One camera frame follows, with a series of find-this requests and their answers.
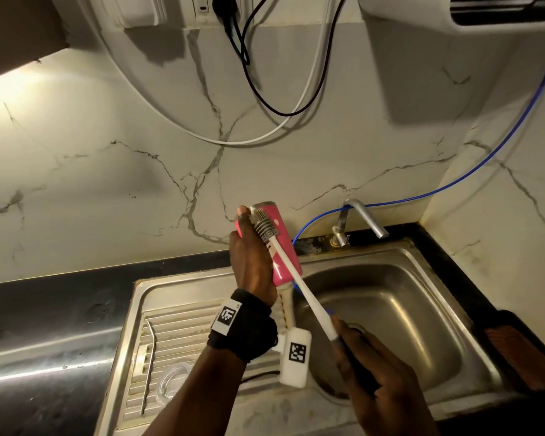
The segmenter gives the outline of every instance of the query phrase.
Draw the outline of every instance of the wall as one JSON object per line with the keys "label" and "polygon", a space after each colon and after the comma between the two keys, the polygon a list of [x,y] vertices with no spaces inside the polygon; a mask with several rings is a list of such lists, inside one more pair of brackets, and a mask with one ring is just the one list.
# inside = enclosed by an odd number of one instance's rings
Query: wall
{"label": "wall", "polygon": [[[545,35],[524,39],[443,183],[472,168],[509,130],[545,71]],[[422,224],[487,298],[545,343],[545,93],[494,161],[433,198]]]}
{"label": "wall", "polygon": [[[224,249],[241,203],[275,200],[295,234],[349,196],[379,202],[427,192],[516,40],[379,20],[339,24],[312,111],[270,143],[232,148],[160,116],[97,45],[77,6],[55,1],[72,48],[0,78],[0,281]],[[301,93],[318,27],[254,34],[254,75],[276,106],[292,109]],[[220,29],[111,31],[106,39],[134,84],[191,130],[238,140],[275,126]],[[417,221],[427,204],[377,217]],[[308,234],[334,222],[327,217]]]}

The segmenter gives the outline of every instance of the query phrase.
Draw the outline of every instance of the countertop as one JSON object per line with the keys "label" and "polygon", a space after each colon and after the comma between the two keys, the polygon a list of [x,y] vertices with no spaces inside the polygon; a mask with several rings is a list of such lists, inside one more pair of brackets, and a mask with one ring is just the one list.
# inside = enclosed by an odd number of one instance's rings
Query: countertop
{"label": "countertop", "polygon": [[[414,242],[475,325],[496,311],[422,227],[388,230],[390,239]],[[354,247],[378,242],[369,231],[350,241]],[[320,237],[297,249],[326,247]],[[222,251],[0,283],[0,435],[91,435],[134,282],[229,265]],[[502,432],[543,424],[545,392],[439,425],[443,434],[466,434],[481,425]]]}

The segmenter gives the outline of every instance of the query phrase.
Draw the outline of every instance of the brush head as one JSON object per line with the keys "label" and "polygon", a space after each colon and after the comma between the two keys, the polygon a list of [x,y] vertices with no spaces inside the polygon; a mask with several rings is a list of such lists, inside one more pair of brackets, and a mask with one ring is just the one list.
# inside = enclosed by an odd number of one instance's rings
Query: brush head
{"label": "brush head", "polygon": [[259,237],[265,244],[267,244],[272,237],[278,235],[276,226],[269,218],[269,215],[263,209],[252,209],[250,221],[254,225],[254,230],[256,231],[256,234],[259,235]]}

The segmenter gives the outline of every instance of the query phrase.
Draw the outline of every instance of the blue hose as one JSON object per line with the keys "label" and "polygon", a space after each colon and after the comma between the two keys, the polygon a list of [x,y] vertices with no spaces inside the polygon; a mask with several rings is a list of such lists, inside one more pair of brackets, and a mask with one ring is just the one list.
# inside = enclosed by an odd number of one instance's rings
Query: blue hose
{"label": "blue hose", "polygon": [[[419,196],[414,196],[414,197],[408,197],[407,199],[400,199],[400,200],[392,200],[391,202],[381,202],[381,203],[369,203],[368,205],[365,205],[367,207],[372,207],[372,206],[386,206],[386,205],[396,205],[398,203],[405,203],[405,202],[411,202],[412,200],[418,200],[418,199],[423,199],[425,197],[430,197],[430,196],[433,196],[435,194],[438,194],[439,192],[441,191],[444,191],[444,190],[447,190],[448,188],[450,187],[453,187],[454,185],[456,185],[457,183],[459,182],[462,182],[464,179],[466,179],[468,176],[474,174],[476,171],[480,170],[480,168],[482,168],[482,166],[484,166],[488,161],[490,161],[494,155],[496,153],[499,152],[499,150],[507,143],[509,142],[509,140],[513,137],[513,135],[517,132],[517,130],[521,127],[521,124],[523,124],[523,122],[525,121],[525,119],[527,119],[527,116],[529,116],[531,110],[533,110],[533,108],[535,107],[538,99],[541,97],[541,95],[543,94],[543,91],[545,90],[545,75],[543,75],[543,79],[541,80],[541,83],[539,84],[539,87],[537,87],[537,90],[535,91],[535,93],[533,94],[533,96],[531,97],[529,103],[527,104],[527,107],[525,108],[525,110],[523,111],[523,114],[519,117],[519,119],[517,120],[517,122],[515,123],[515,125],[513,126],[513,128],[511,129],[511,131],[509,131],[509,133],[504,137],[504,139],[501,141],[501,143],[491,152],[489,153],[489,155],[487,157],[485,157],[485,159],[483,159],[477,166],[475,166],[472,170],[470,170],[469,172],[467,172],[466,174],[460,176],[458,179],[450,182],[449,184],[447,185],[444,185],[443,187],[440,187],[440,188],[437,188],[436,190],[433,190],[433,191],[430,191],[430,192],[427,192],[427,193],[424,193],[424,194],[420,194]],[[293,240],[293,245],[297,242],[297,240],[299,239],[299,237],[301,236],[301,234],[303,234],[303,232],[315,221],[319,220],[320,218],[322,217],[325,217],[327,216],[328,214],[332,214],[332,213],[336,213],[338,211],[341,211],[341,208],[336,208],[336,209],[332,209],[330,211],[325,211],[324,213],[322,214],[319,214],[317,217],[311,219],[310,221],[307,222],[307,224],[299,231],[299,233],[295,236],[295,239]]]}

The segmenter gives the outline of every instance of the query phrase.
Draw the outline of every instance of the faucet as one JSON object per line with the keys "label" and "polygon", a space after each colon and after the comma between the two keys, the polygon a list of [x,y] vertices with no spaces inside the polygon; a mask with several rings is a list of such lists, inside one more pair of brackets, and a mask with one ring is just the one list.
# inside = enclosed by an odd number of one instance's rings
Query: faucet
{"label": "faucet", "polygon": [[349,244],[349,236],[345,235],[345,224],[347,223],[347,216],[351,207],[355,208],[357,212],[360,213],[363,220],[367,222],[371,230],[377,235],[377,238],[385,238],[389,235],[385,228],[374,219],[374,216],[370,214],[369,210],[362,202],[357,199],[347,199],[341,207],[337,225],[331,228],[331,231],[333,231],[333,238],[331,239],[332,246],[335,248],[343,248],[345,245]]}

